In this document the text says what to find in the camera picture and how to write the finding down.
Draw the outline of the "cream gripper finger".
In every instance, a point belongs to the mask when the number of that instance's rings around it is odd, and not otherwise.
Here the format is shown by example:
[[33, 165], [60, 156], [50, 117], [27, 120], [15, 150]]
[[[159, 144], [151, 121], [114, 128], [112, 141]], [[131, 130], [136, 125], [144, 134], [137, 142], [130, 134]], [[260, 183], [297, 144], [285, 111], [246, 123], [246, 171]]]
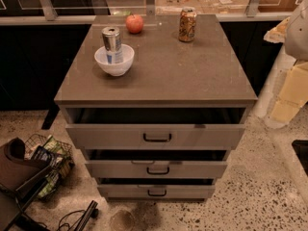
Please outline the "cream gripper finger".
[[284, 43], [290, 18], [287, 17], [264, 35], [264, 40], [271, 43]]
[[307, 102], [308, 62], [299, 62], [287, 71], [269, 117], [281, 123], [289, 123]]

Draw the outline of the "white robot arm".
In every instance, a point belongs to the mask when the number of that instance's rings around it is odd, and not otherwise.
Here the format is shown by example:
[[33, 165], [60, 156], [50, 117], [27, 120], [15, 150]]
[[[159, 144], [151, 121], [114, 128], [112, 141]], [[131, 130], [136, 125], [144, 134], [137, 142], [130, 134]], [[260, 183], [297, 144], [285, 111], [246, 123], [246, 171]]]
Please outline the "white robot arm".
[[296, 59], [269, 115], [277, 122], [289, 123], [308, 102], [308, 0], [303, 0], [290, 17], [267, 31], [264, 40], [283, 42], [286, 54]]

